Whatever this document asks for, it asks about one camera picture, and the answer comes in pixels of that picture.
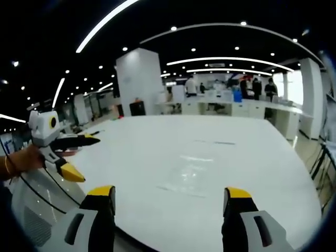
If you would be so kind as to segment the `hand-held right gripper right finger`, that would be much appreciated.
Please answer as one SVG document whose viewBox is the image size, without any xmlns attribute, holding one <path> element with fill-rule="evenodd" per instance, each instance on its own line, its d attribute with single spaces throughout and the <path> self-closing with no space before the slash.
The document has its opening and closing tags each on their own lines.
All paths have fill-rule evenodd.
<svg viewBox="0 0 336 252">
<path fill-rule="evenodd" d="M 286 230 L 252 196 L 238 188 L 224 189 L 223 251 L 294 251 Z"/>
</svg>

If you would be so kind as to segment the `person's left hand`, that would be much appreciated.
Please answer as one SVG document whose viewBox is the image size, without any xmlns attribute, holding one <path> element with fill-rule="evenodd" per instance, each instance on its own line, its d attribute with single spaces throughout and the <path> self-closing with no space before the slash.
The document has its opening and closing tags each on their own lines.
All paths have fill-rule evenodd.
<svg viewBox="0 0 336 252">
<path fill-rule="evenodd" d="M 7 158 L 7 167 L 13 176 L 40 169 L 43 166 L 44 159 L 42 154 L 39 148 L 33 144 L 10 154 Z"/>
</svg>

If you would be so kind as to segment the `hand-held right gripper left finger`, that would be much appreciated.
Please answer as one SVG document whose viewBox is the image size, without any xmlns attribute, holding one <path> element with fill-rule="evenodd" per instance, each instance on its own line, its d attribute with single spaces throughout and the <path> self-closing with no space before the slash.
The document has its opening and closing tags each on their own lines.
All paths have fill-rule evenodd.
<svg viewBox="0 0 336 252">
<path fill-rule="evenodd" d="M 51 230 L 51 251 L 113 251 L 116 213 L 113 185 L 92 189 L 79 207 Z"/>
</svg>

